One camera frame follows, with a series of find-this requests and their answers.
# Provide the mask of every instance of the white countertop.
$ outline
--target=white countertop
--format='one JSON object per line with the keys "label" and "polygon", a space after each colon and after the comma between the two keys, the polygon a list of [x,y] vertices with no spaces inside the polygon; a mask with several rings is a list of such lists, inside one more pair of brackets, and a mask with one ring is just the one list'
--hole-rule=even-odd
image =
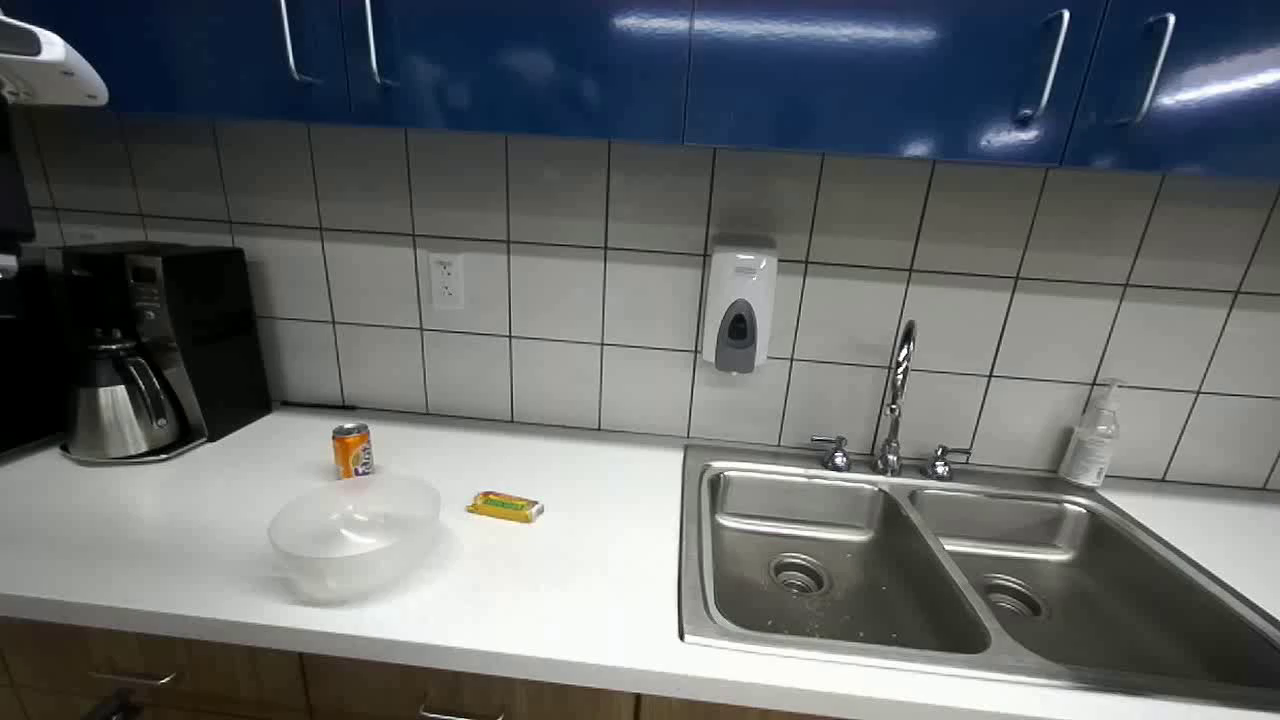
{"label": "white countertop", "polygon": [[[558,679],[823,717],[1260,717],[1087,686],[1000,685],[680,645],[680,447],[376,415],[378,477],[426,479],[444,544],[364,604],[298,604],[267,519],[331,485],[331,411],[276,411],[150,469],[0,462],[0,615]],[[541,524],[477,519],[479,486],[541,494]],[[1107,486],[1280,615],[1280,494]]]}

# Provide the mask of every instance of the blue cabinet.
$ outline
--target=blue cabinet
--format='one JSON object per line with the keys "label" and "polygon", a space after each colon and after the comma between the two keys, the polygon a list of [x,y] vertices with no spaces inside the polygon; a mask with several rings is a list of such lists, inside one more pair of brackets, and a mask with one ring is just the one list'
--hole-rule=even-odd
{"label": "blue cabinet", "polygon": [[118,111],[342,120],[331,0],[6,0],[69,37]]}
{"label": "blue cabinet", "polygon": [[1058,158],[1099,0],[700,0],[695,145]]}
{"label": "blue cabinet", "polygon": [[346,0],[346,13],[358,120],[685,135],[685,0]]}
{"label": "blue cabinet", "polygon": [[1280,2],[1112,2],[1068,158],[1280,175]]}

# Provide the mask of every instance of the dish soap bottle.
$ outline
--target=dish soap bottle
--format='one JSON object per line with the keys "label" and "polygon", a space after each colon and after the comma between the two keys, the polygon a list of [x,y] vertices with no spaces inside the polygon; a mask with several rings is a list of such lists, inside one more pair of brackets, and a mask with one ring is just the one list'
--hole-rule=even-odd
{"label": "dish soap bottle", "polygon": [[1107,479],[1117,444],[1118,444],[1118,408],[1117,408],[1117,383],[1107,383],[1099,394],[1090,394],[1085,415],[1071,424],[1071,444],[1054,477],[1085,486],[1099,486]]}

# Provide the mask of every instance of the drain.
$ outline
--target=drain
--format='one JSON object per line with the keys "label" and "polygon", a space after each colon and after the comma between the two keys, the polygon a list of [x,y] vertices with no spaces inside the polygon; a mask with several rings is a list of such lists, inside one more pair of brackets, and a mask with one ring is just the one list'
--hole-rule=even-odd
{"label": "drain", "polygon": [[797,595],[812,595],[826,588],[826,571],[817,554],[802,553],[780,553],[773,559],[773,578]]}
{"label": "drain", "polygon": [[984,600],[1004,615],[1042,615],[1042,604],[1014,574],[986,574]]}

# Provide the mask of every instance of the stainless steel sink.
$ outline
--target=stainless steel sink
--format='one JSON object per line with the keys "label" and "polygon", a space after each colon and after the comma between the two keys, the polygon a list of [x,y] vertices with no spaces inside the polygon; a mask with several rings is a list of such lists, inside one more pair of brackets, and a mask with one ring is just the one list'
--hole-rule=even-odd
{"label": "stainless steel sink", "polygon": [[1104,494],[691,447],[691,645],[1280,709],[1280,627]]}

